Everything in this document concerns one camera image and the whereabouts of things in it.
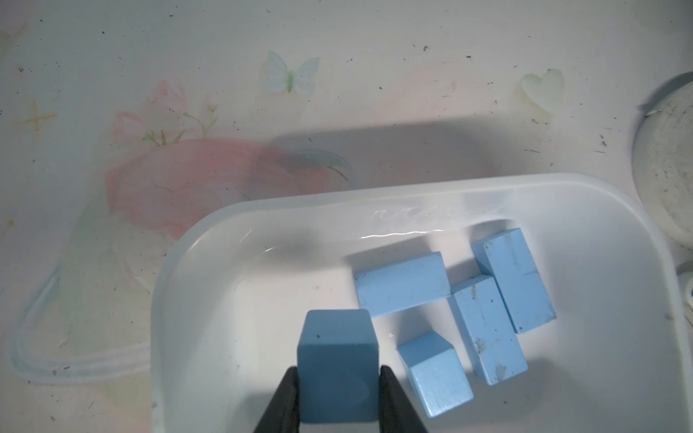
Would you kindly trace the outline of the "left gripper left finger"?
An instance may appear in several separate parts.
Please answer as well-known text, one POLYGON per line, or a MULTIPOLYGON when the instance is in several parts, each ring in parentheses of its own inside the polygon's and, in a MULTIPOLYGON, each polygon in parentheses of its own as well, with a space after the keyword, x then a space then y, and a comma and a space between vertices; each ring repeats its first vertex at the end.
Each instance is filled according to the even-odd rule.
POLYGON ((298 368, 285 372, 254 433, 300 432, 300 385, 298 368))

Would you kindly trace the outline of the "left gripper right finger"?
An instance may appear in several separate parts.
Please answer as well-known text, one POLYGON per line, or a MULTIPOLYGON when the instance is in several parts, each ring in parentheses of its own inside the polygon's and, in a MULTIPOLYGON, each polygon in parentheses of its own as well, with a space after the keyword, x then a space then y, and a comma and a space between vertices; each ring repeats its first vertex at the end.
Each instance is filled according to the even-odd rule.
POLYGON ((393 370, 380 367, 378 422, 381 433, 427 433, 393 370))

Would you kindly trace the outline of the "blue cube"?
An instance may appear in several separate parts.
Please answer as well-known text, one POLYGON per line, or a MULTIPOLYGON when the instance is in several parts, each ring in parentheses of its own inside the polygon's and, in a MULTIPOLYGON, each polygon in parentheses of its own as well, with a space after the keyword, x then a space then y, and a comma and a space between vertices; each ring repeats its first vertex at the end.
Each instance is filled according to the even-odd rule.
POLYGON ((397 347, 411 387, 429 418, 474 399, 453 344, 431 331, 397 347))
POLYGON ((297 348, 301 421, 366 423, 379 413, 379 344, 367 310, 311 310, 297 348))

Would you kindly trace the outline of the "blue thin block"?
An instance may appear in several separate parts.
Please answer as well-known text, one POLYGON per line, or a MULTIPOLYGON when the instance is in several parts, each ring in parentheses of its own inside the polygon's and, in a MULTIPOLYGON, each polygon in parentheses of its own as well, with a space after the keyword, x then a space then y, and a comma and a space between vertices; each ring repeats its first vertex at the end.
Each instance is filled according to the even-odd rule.
POLYGON ((454 284, 448 302, 478 377, 496 385, 528 370, 494 277, 454 284))

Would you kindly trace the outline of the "blue long block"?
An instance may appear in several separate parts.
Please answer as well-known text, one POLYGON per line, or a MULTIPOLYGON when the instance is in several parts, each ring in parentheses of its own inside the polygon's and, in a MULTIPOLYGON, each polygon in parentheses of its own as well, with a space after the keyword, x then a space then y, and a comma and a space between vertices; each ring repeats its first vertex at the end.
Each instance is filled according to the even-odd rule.
POLYGON ((505 230, 476 241, 471 247, 480 271, 496 280, 517 334, 557 319, 521 229, 505 230))
POLYGON ((440 252, 353 275, 359 307, 372 318, 447 298, 449 277, 440 252))

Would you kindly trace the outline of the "white rectangular plastic tray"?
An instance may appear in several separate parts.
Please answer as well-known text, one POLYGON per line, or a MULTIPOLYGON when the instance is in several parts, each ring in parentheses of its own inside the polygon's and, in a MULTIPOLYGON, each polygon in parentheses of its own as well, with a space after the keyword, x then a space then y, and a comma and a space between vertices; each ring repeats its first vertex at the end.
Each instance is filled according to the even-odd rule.
POLYGON ((253 432, 296 371, 305 432, 375 432, 378 375, 429 432, 689 432, 675 266, 645 211, 584 175, 224 207, 169 252, 152 428, 253 432))

